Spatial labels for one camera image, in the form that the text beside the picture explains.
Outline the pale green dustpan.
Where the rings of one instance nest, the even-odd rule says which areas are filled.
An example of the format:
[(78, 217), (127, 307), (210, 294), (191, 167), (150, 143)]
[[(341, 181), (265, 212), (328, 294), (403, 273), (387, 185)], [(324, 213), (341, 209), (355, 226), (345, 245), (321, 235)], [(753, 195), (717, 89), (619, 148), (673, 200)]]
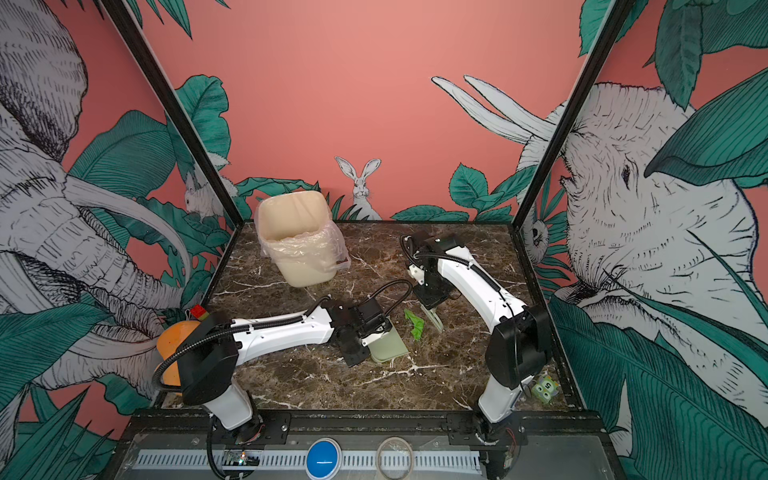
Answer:
[(395, 327), (378, 340), (371, 342), (368, 348), (371, 359), (377, 364), (387, 363), (409, 353)]

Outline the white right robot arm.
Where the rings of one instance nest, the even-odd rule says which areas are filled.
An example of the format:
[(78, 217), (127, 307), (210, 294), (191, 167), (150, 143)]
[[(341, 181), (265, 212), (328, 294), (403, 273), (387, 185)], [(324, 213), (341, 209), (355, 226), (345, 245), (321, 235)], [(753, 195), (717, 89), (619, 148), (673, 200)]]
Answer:
[(490, 339), (485, 352), (489, 379), (473, 424), (478, 440), (498, 441), (511, 428), (513, 407), (552, 357), (552, 322), (542, 306), (528, 306), (509, 293), (474, 258), (456, 235), (423, 231), (399, 238), (414, 294), (433, 321), (436, 307), (459, 292), (484, 321)]

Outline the pale green hand brush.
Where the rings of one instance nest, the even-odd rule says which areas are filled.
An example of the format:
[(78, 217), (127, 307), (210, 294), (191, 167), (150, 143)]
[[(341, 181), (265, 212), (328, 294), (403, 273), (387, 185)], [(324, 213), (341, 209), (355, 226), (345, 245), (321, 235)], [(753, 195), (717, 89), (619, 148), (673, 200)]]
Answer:
[(444, 324), (443, 324), (442, 320), (440, 319), (440, 317), (439, 317), (439, 315), (437, 313), (437, 308), (436, 307), (434, 307), (434, 308), (427, 308), (423, 304), (420, 305), (420, 308), (423, 311), (423, 313), (426, 315), (426, 317), (430, 320), (432, 325), (436, 328), (437, 332), (438, 333), (443, 333), (445, 327), (444, 327)]

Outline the cream trash bin with bag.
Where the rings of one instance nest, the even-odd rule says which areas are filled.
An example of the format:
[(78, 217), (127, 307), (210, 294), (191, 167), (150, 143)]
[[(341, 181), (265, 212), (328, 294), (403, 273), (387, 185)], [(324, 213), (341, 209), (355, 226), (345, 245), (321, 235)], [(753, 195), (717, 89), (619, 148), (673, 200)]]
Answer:
[(264, 200), (256, 214), (264, 255), (292, 287), (333, 279), (350, 267), (345, 239), (318, 191), (297, 191)]

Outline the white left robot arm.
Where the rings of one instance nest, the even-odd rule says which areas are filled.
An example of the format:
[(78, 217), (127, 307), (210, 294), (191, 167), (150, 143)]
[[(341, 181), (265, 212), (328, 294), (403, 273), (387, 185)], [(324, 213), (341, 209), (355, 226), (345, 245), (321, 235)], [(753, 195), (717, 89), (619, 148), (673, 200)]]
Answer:
[(412, 291), (410, 281), (396, 279), (357, 304), (326, 295), (305, 311), (257, 319), (223, 319), (196, 306), (192, 314), (199, 324), (163, 356), (152, 384), (179, 394), (187, 405), (202, 406), (215, 439), (232, 446), (256, 443), (266, 438), (269, 421), (236, 383), (237, 367), (264, 355), (326, 343), (354, 367), (391, 331), (390, 314)]

